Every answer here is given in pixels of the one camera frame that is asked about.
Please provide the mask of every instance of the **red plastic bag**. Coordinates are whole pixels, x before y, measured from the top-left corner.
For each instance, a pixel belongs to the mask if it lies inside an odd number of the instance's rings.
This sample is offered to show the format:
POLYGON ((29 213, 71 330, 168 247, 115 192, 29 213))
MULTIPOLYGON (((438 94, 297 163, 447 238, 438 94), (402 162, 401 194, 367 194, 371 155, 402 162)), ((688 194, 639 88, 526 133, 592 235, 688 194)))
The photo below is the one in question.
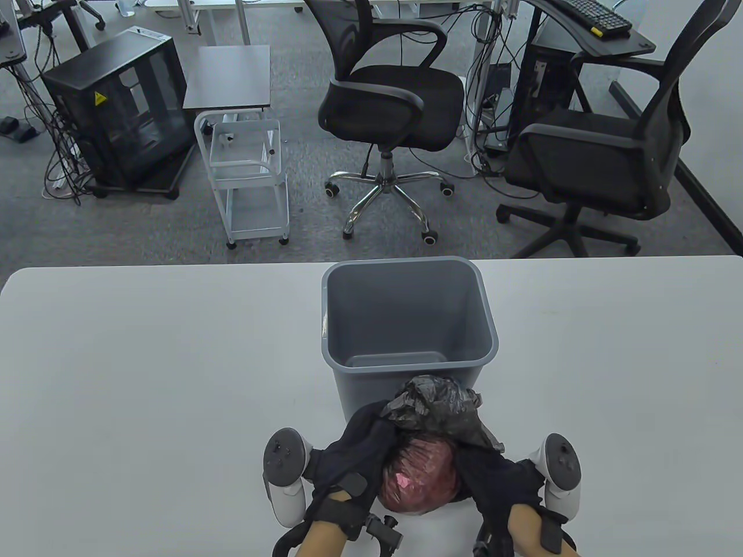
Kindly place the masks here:
POLYGON ((449 503, 458 491, 451 442, 423 434, 411 437, 384 467, 379 500, 393 512, 423 515, 449 503))

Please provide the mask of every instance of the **chair seat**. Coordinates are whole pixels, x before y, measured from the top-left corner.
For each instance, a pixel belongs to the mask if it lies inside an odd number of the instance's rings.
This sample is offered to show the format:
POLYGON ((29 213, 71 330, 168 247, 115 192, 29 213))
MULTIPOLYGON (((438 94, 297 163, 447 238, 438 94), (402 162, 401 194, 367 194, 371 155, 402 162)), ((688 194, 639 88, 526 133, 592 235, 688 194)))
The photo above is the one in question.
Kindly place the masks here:
MULTIPOLYGON (((626 118, 561 108, 541 118, 538 123, 628 138, 632 137, 637 124, 626 118)), ((608 204, 624 212, 643 208, 640 187, 625 154, 589 143, 546 138, 540 138, 539 141, 545 141, 545 144, 535 147, 536 156, 556 194, 564 194, 566 198, 588 207, 603 208, 608 204)), ((504 177, 514 186, 540 191, 539 183, 521 149, 520 141, 517 141, 509 154, 504 177)))
MULTIPOLYGON (((423 117, 400 146, 435 152, 445 149, 454 140, 464 105, 464 86, 456 75, 434 68, 379 65, 359 68, 347 80, 398 87, 423 100, 423 117)), ((374 137, 377 133, 380 115, 369 110, 368 105, 360 105, 359 110, 364 111, 363 121, 359 123, 354 118, 352 125, 354 135, 358 135, 359 141, 364 141, 364 137, 374 137)))

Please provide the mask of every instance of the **trash can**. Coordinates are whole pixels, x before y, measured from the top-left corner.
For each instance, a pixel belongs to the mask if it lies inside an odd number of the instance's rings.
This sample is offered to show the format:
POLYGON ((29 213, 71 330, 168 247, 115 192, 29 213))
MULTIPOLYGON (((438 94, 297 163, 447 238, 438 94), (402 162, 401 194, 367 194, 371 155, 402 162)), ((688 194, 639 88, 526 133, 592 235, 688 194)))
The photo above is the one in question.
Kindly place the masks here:
POLYGON ((497 351, 482 276, 467 259, 348 261, 322 277, 322 355, 346 420, 416 375, 473 387, 497 351))

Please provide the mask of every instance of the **black plastic bag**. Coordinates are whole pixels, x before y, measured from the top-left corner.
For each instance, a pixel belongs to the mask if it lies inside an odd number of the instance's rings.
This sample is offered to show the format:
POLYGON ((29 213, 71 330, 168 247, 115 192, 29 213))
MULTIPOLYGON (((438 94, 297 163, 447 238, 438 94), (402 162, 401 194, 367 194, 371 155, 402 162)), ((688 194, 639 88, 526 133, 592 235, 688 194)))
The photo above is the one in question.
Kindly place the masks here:
POLYGON ((448 377, 419 375, 408 381, 382 410, 400 429, 422 431, 484 448, 504 451, 480 421, 482 397, 448 377))

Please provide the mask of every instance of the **white vr controller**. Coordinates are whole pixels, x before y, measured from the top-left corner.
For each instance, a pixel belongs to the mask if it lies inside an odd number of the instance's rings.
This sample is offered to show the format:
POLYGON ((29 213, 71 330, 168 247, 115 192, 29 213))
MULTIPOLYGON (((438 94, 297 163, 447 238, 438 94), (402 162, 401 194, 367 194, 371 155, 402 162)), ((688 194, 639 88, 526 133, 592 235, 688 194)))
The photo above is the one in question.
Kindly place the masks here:
MULTIPOLYGON (((285 528, 305 516, 307 502, 302 477, 313 466, 318 451, 295 429, 283 428, 271 436, 263 451, 263 481, 273 514, 285 528)), ((571 521, 580 505, 580 462, 573 446, 562 435, 547 436, 529 460, 545 478, 545 507, 571 521)))

